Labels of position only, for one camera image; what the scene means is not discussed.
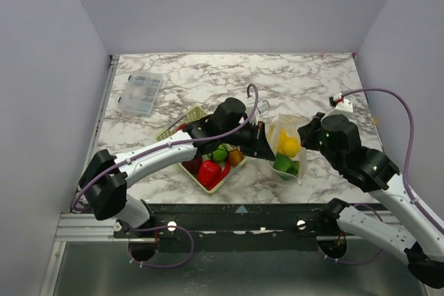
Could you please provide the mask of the green bell pepper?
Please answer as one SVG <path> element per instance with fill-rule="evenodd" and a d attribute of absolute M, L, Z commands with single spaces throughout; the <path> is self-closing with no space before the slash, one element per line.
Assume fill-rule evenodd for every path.
<path fill-rule="evenodd" d="M 298 176 L 300 163 L 297 160 L 292 160 L 290 157 L 278 153 L 273 163 L 273 169 L 282 173 Z"/>

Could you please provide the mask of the clear zip top bag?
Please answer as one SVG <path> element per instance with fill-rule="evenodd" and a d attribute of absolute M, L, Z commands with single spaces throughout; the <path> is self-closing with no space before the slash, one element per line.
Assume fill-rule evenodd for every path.
<path fill-rule="evenodd" d="M 271 171 L 283 182 L 302 183 L 307 170 L 307 151 L 302 147 L 298 128 L 307 122 L 290 114 L 279 114 L 270 124 L 266 138 L 275 155 Z"/>

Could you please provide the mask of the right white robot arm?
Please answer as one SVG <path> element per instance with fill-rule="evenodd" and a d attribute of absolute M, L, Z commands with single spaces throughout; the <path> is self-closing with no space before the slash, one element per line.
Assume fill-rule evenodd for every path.
<path fill-rule="evenodd" d="M 402 225 L 392 227 L 333 199 L 320 214 L 320 229 L 359 236 L 400 260 L 417 280 L 441 289 L 443 220 L 405 188 L 400 169 L 382 151 L 363 146 L 357 125 L 342 114 L 318 113 L 298 134 L 302 147 L 320 152 L 339 175 L 378 200 Z"/>

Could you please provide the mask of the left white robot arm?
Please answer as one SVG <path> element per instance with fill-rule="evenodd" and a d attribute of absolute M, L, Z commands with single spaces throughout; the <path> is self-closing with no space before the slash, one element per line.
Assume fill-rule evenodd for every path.
<path fill-rule="evenodd" d="M 112 155 L 93 155 L 78 185 L 97 220 L 118 218 L 139 237 L 154 227 L 148 206 L 128 195 L 129 187 L 166 167 L 214 152 L 221 144 L 236 146 L 248 157 L 273 161 L 265 125 L 252 123 L 254 112 L 236 98 L 227 98 L 213 113 L 149 147 Z"/>

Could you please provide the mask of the yellow banana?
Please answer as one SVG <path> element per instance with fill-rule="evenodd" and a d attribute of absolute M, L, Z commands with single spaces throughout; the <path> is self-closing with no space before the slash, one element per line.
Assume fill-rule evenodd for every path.
<path fill-rule="evenodd" d="M 286 140 L 287 140 L 287 133 L 286 133 L 286 131 L 283 128 L 281 128 L 280 129 L 280 134 L 279 134 L 279 137 L 278 137 L 278 141 L 277 141 L 278 145 L 280 146 Z"/>

